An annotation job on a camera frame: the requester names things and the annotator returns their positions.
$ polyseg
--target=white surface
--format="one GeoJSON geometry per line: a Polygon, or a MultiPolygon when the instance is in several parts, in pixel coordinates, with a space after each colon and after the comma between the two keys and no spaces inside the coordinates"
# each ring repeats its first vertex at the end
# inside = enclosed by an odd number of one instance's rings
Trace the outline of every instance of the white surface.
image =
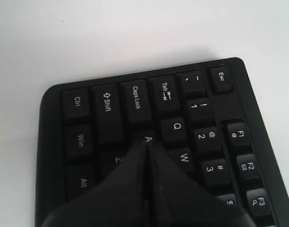
{"type": "Polygon", "coordinates": [[[34,226],[50,86],[234,56],[289,193],[289,0],[0,0],[0,226],[34,226]]]}

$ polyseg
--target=arrow symbol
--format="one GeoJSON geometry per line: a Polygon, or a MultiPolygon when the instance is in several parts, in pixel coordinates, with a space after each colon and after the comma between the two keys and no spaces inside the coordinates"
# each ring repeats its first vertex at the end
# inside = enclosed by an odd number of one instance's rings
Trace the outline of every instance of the arrow symbol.
{"type": "Polygon", "coordinates": [[[103,97],[104,97],[104,98],[109,98],[110,96],[111,96],[111,94],[108,93],[108,92],[106,92],[105,94],[103,94],[103,97]]]}

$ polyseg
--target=keyboard key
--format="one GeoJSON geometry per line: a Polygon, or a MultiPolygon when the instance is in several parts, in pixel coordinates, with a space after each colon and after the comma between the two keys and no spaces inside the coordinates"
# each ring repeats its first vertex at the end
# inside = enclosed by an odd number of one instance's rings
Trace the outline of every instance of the keyboard key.
{"type": "Polygon", "coordinates": [[[89,158],[93,154],[90,125],[64,128],[64,144],[67,162],[89,158]]]}
{"type": "Polygon", "coordinates": [[[182,143],[187,140],[187,131],[182,118],[161,121],[161,137],[165,145],[182,143]]]}
{"type": "Polygon", "coordinates": [[[62,93],[64,121],[89,116],[89,97],[86,88],[62,93]]]}
{"type": "Polygon", "coordinates": [[[197,129],[194,132],[199,153],[220,152],[221,143],[216,127],[197,129]]]}
{"type": "Polygon", "coordinates": [[[121,142],[124,139],[117,86],[93,87],[96,122],[101,144],[121,142]]]}
{"type": "Polygon", "coordinates": [[[95,185],[93,165],[70,166],[67,172],[67,198],[71,201],[95,185]]]}
{"type": "Polygon", "coordinates": [[[156,133],[154,130],[144,130],[144,131],[136,131],[132,133],[132,140],[144,140],[149,142],[156,138],[156,133]]]}
{"type": "Polygon", "coordinates": [[[227,194],[227,195],[221,195],[217,196],[218,199],[225,202],[226,205],[232,206],[232,207],[238,207],[237,199],[235,194],[227,194]]]}
{"type": "Polygon", "coordinates": [[[247,191],[248,205],[253,216],[263,216],[271,213],[268,199],[263,188],[247,191]]]}
{"type": "Polygon", "coordinates": [[[153,89],[153,103],[157,115],[176,114],[180,111],[175,80],[172,76],[150,79],[153,89]]]}
{"type": "Polygon", "coordinates": [[[205,95],[205,83],[201,71],[184,72],[178,74],[176,77],[182,98],[205,95]]]}
{"type": "Polygon", "coordinates": [[[260,174],[253,154],[238,156],[237,164],[240,176],[243,180],[248,181],[259,179],[260,174]]]}
{"type": "Polygon", "coordinates": [[[227,129],[232,147],[239,149],[249,146],[249,133],[243,122],[228,124],[227,129]]]}
{"type": "Polygon", "coordinates": [[[208,98],[189,100],[185,103],[185,113],[191,124],[210,123],[213,111],[208,98]]]}
{"type": "Polygon", "coordinates": [[[146,123],[152,120],[145,80],[122,84],[125,94],[127,115],[130,124],[146,123]]]}
{"type": "Polygon", "coordinates": [[[180,148],[169,150],[169,156],[186,174],[193,176],[195,169],[192,159],[191,150],[188,148],[180,148]]]}
{"type": "Polygon", "coordinates": [[[210,69],[211,82],[214,93],[225,93],[232,90],[230,72],[225,66],[210,69]]]}
{"type": "Polygon", "coordinates": [[[225,159],[217,159],[202,163],[206,186],[225,186],[230,184],[230,174],[225,159]]]}
{"type": "Polygon", "coordinates": [[[127,150],[112,150],[101,152],[102,176],[107,177],[124,159],[127,150]]]}

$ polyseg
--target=keyboard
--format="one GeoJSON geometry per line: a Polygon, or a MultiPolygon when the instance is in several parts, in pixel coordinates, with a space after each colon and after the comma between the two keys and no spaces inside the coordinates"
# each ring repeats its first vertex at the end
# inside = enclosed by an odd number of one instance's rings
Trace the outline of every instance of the keyboard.
{"type": "Polygon", "coordinates": [[[239,58],[48,89],[36,226],[105,179],[135,140],[162,141],[186,175],[227,206],[247,210],[258,227],[289,227],[289,199],[239,58]]]}

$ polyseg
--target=function key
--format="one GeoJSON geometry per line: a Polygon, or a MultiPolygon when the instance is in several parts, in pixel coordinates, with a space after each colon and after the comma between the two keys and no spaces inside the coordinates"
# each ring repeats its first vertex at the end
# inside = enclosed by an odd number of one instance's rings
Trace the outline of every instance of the function key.
{"type": "Polygon", "coordinates": [[[94,166],[70,166],[67,172],[68,201],[77,198],[95,185],[94,166]]]}
{"type": "Polygon", "coordinates": [[[225,159],[217,159],[202,163],[206,186],[225,186],[230,184],[230,174],[225,159]]]}
{"type": "Polygon", "coordinates": [[[128,121],[130,124],[146,123],[152,120],[145,80],[135,80],[122,84],[128,121]]]}
{"type": "Polygon", "coordinates": [[[182,98],[205,95],[205,83],[201,71],[180,73],[177,75],[177,80],[182,98]]]}
{"type": "Polygon", "coordinates": [[[90,125],[64,128],[64,144],[67,162],[89,158],[93,154],[90,125]]]}
{"type": "Polygon", "coordinates": [[[107,177],[124,159],[126,150],[112,150],[101,152],[101,167],[103,178],[107,177]]]}
{"type": "Polygon", "coordinates": [[[230,72],[225,66],[210,69],[212,88],[214,93],[225,93],[232,90],[230,72]]]}
{"type": "Polygon", "coordinates": [[[154,130],[148,129],[143,131],[136,131],[132,133],[132,140],[144,140],[149,142],[156,138],[156,133],[154,130]]]}
{"type": "Polygon", "coordinates": [[[263,188],[247,191],[246,196],[250,211],[255,217],[271,213],[266,192],[263,188]]]}
{"type": "Polygon", "coordinates": [[[176,114],[180,111],[175,80],[172,76],[150,79],[153,88],[153,103],[158,115],[176,114]]]}
{"type": "Polygon", "coordinates": [[[208,98],[193,99],[185,103],[185,113],[190,123],[210,123],[213,121],[213,111],[208,98]]]}
{"type": "Polygon", "coordinates": [[[260,174],[253,154],[240,155],[237,157],[238,169],[243,180],[259,179],[260,174]]]}
{"type": "Polygon", "coordinates": [[[221,151],[221,143],[216,127],[197,129],[194,131],[196,147],[199,153],[221,151]]]}
{"type": "Polygon", "coordinates": [[[249,146],[249,133],[243,122],[228,124],[227,131],[232,147],[239,149],[249,146]]]}
{"type": "Polygon", "coordinates": [[[187,140],[187,131],[182,118],[161,121],[161,137],[165,145],[182,143],[187,140]]]}
{"type": "Polygon", "coordinates": [[[238,207],[235,194],[220,195],[220,196],[217,196],[217,198],[225,202],[225,204],[228,206],[238,207]]]}
{"type": "Polygon", "coordinates": [[[188,148],[180,148],[169,150],[169,156],[186,174],[194,176],[194,163],[191,150],[188,148]]]}
{"type": "Polygon", "coordinates": [[[86,88],[62,93],[64,121],[89,116],[89,97],[86,88]]]}
{"type": "Polygon", "coordinates": [[[108,144],[124,139],[119,95],[115,84],[92,88],[99,142],[108,144]]]}

